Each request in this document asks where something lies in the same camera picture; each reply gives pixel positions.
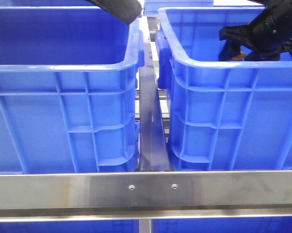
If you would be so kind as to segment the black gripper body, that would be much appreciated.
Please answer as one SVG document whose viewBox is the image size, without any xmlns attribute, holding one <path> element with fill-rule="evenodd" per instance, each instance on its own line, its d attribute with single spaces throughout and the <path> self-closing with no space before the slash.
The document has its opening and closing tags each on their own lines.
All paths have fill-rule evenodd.
<svg viewBox="0 0 292 233">
<path fill-rule="evenodd" d="M 246 61 L 278 61 L 282 53 L 292 59 L 292 0 L 257 0 L 264 10 L 250 23 L 224 26 L 219 40 L 225 45 L 219 61 L 232 60 L 241 55 L 241 47 L 251 50 Z"/>
</svg>

